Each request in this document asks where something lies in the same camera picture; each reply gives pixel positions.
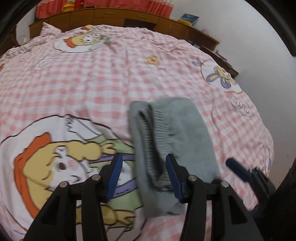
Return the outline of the grey sweatpants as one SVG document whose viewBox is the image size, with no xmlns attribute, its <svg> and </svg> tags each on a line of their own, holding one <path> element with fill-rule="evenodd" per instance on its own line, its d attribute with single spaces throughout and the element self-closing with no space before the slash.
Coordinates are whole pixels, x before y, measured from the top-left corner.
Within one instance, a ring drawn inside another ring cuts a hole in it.
<svg viewBox="0 0 296 241">
<path fill-rule="evenodd" d="M 132 101 L 128 124 L 138 190 L 147 218 L 185 212 L 173 194 L 166 169 L 168 154 L 204 182 L 220 178 L 208 128 L 190 99 Z"/>
</svg>

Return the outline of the dark bedside table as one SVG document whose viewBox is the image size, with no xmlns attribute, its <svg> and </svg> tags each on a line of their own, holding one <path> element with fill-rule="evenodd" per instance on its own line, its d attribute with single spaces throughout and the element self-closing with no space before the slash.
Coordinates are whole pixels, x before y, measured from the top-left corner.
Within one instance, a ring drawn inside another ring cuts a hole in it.
<svg viewBox="0 0 296 241">
<path fill-rule="evenodd" d="M 239 73 L 226 60 L 224 60 L 222 57 L 220 57 L 217 53 L 215 53 L 214 51 L 212 51 L 204 46 L 201 46 L 200 50 L 203 51 L 204 53 L 208 54 L 209 56 L 211 56 L 219 66 L 221 66 L 228 73 L 230 73 L 232 78 L 235 79 L 238 76 Z"/>
</svg>

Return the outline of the pink checkered bed quilt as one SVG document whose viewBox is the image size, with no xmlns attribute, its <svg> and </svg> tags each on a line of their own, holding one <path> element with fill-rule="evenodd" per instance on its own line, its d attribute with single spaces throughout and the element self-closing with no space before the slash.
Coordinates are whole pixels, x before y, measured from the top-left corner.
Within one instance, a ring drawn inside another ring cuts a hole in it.
<svg viewBox="0 0 296 241">
<path fill-rule="evenodd" d="M 185 215 L 147 218 L 135 173 L 132 101 L 190 99 L 212 139 L 220 179 L 248 209 L 257 198 L 225 165 L 268 174 L 273 139 L 249 96 L 209 55 L 145 28 L 86 25 L 39 36 L 1 57 L 1 226 L 23 240 L 62 182 L 98 174 L 123 157 L 114 197 L 102 205 L 109 240 L 178 240 Z"/>
</svg>

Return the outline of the blue book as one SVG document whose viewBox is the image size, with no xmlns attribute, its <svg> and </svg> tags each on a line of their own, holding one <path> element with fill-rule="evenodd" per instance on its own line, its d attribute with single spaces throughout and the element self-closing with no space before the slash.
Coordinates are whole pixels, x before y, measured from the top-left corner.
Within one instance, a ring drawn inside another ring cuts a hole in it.
<svg viewBox="0 0 296 241">
<path fill-rule="evenodd" d="M 177 22 L 187 26 L 193 26 L 198 20 L 198 16 L 185 13 L 177 20 Z"/>
</svg>

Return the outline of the wooden window-side cabinet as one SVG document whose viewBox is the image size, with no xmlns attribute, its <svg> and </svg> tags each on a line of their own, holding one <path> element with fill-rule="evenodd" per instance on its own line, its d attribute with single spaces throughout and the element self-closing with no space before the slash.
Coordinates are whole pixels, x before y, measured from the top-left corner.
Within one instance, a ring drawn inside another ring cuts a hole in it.
<svg viewBox="0 0 296 241">
<path fill-rule="evenodd" d="M 53 15 L 29 25 L 31 38 L 40 34 L 43 23 L 53 25 L 61 29 L 62 32 L 88 24 L 139 27 L 170 35 L 177 39 L 183 39 L 189 43 L 204 46 L 212 51 L 219 45 L 218 40 L 194 27 L 162 16 L 128 9 L 89 8 Z"/>
</svg>

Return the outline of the red and cream curtain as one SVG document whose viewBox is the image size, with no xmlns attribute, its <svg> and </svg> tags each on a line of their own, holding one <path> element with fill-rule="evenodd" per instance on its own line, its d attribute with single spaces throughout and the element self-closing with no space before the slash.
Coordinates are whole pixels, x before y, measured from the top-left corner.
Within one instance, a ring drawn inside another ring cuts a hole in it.
<svg viewBox="0 0 296 241">
<path fill-rule="evenodd" d="M 37 4 L 36 18 L 44 19 L 62 13 L 64 1 L 41 1 Z M 174 5 L 166 0 L 75 0 L 75 10 L 92 7 L 131 9 L 168 18 Z"/>
</svg>

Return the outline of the yellow red box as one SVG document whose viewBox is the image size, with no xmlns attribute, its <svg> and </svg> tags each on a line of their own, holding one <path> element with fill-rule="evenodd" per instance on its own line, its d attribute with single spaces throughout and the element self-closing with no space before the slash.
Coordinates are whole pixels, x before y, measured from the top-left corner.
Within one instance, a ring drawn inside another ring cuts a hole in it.
<svg viewBox="0 0 296 241">
<path fill-rule="evenodd" d="M 65 0 L 62 7 L 62 13 L 66 13 L 74 10 L 75 10 L 75 0 Z"/>
</svg>

